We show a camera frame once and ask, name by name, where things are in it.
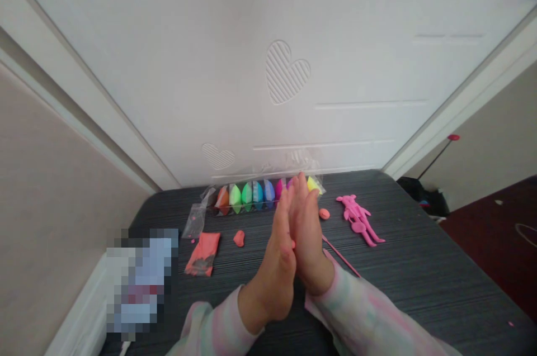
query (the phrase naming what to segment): white door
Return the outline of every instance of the white door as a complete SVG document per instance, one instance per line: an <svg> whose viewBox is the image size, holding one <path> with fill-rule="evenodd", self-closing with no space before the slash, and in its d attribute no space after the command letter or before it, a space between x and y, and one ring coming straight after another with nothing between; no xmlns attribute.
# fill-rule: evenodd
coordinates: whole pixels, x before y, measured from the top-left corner
<svg viewBox="0 0 537 356"><path fill-rule="evenodd" d="M183 186L381 168L537 0L37 0Z"/></svg>

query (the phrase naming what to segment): wall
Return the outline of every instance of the wall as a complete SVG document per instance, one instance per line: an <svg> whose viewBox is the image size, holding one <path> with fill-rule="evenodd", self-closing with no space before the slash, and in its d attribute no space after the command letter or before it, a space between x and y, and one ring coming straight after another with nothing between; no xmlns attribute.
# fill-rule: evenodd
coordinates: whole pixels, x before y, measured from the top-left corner
<svg viewBox="0 0 537 356"><path fill-rule="evenodd" d="M441 188L451 211L537 174L537 63L526 69L456 131L421 178ZM405 175L417 178L447 141Z"/></svg>
<svg viewBox="0 0 537 356"><path fill-rule="evenodd" d="M44 354L148 192L0 63L0 354Z"/></svg>

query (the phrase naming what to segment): pink clay figure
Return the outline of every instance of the pink clay figure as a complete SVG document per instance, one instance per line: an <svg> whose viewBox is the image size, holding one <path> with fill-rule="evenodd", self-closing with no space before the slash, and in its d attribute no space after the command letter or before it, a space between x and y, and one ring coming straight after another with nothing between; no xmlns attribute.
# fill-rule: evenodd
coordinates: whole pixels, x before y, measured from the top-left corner
<svg viewBox="0 0 537 356"><path fill-rule="evenodd" d="M371 241L369 235L371 235L373 240L375 240L377 243L384 243L386 240L380 239L369 224L368 217L366 215L371 216L371 213L367 209L358 205L355 201L355 198L356 196L354 194L336 198L336 200L343 202L343 205L345 205L343 216L345 220L351 223L352 231L355 233L362 233L365 241L370 247L376 247L376 244Z"/></svg>

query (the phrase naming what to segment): hand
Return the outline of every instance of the hand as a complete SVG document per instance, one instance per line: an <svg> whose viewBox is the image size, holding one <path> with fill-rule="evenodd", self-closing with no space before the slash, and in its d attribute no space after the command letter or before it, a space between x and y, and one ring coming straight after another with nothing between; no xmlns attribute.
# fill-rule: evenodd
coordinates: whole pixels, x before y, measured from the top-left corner
<svg viewBox="0 0 537 356"><path fill-rule="evenodd" d="M254 335L268 322L286 318L293 303L296 259L289 231L289 208L293 196L293 188L283 190L263 262L238 296L242 322Z"/></svg>
<svg viewBox="0 0 537 356"><path fill-rule="evenodd" d="M291 237L296 242L296 272L306 286L306 291L312 296L320 296L332 285L334 266L323 254L323 231L317 204L319 190L308 193L303 172L298 177L293 177L291 189L295 192L289 224Z"/></svg>

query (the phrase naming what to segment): pastel tie-dye sleeve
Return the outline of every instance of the pastel tie-dye sleeve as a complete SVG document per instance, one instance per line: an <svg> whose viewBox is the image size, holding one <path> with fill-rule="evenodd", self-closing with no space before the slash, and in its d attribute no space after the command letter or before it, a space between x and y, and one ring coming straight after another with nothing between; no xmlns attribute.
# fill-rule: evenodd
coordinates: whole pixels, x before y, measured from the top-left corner
<svg viewBox="0 0 537 356"><path fill-rule="evenodd" d="M363 278L334 262L335 277L324 295L307 295L306 309L332 333L341 356L460 356L431 336Z"/></svg>
<svg viewBox="0 0 537 356"><path fill-rule="evenodd" d="M252 335L244 327L237 303L240 290L239 286L214 310L206 302L190 306L181 339L167 356L245 355L265 330Z"/></svg>

